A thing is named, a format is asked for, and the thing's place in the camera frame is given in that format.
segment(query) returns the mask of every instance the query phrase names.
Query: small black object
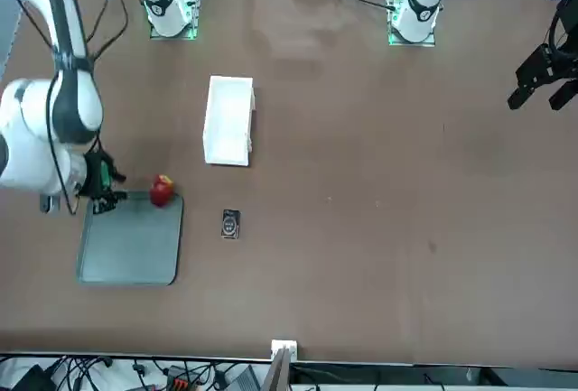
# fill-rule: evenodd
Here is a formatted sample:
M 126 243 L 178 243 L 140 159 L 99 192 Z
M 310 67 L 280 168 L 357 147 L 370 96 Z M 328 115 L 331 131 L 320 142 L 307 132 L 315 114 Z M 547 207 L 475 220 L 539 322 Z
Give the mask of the small black object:
M 238 210 L 223 210 L 223 224 L 221 226 L 220 235 L 225 239 L 237 239 L 240 220 L 241 212 Z
M 107 366 L 107 368 L 112 367 L 113 360 L 111 357 L 102 357 L 100 360 L 105 366 Z
M 136 372 L 136 374 L 138 376 L 144 376 L 146 373 L 146 369 L 145 366 L 143 366 L 142 364 L 133 364 L 133 370 Z
M 37 364 L 31 367 L 12 389 L 13 391 L 55 391 L 56 385 Z
M 218 390 L 223 390 L 226 389 L 228 386 L 228 381 L 227 381 L 227 377 L 225 376 L 225 372 L 224 371 L 219 371 L 219 370 L 215 370 L 215 389 Z

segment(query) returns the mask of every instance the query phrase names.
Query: white container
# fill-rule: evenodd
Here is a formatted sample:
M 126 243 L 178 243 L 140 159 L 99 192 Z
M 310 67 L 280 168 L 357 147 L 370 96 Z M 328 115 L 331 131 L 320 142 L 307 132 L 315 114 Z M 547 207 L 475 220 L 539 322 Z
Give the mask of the white container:
M 252 78 L 210 77 L 202 143 L 205 163 L 249 165 Z

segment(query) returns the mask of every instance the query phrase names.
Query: brown table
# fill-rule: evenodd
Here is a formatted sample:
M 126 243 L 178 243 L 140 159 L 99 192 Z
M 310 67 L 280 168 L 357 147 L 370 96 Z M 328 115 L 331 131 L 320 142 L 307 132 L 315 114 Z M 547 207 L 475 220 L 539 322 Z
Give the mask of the brown table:
M 79 0 L 90 29 L 102 0 Z M 104 146 L 185 199 L 165 288 L 86 287 L 82 215 L 0 192 L 0 349 L 575 367 L 578 106 L 514 72 L 555 4 L 444 0 L 434 49 L 389 47 L 351 0 L 205 0 L 196 42 L 151 42 L 138 0 L 97 65 Z M 98 46 L 122 23 L 113 1 Z M 3 84 L 50 77 L 23 22 Z M 250 168 L 207 166 L 212 74 L 256 85 Z M 241 238 L 219 235 L 223 209 Z

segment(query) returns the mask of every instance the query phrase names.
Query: metal tray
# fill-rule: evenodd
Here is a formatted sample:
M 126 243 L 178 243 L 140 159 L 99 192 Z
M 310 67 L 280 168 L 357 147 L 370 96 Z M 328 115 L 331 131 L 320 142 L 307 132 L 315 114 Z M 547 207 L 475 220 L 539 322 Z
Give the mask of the metal tray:
M 129 192 L 109 212 L 93 215 L 89 201 L 77 259 L 83 284 L 169 285 L 176 276 L 183 200 L 163 208 L 148 192 Z

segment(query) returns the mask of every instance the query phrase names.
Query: red apple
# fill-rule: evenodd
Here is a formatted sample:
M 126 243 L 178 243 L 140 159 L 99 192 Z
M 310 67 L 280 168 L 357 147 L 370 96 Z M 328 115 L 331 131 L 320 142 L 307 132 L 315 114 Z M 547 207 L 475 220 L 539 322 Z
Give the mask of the red apple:
M 174 183 L 167 176 L 158 175 L 154 178 L 149 194 L 153 205 L 161 208 L 171 201 L 174 194 Z

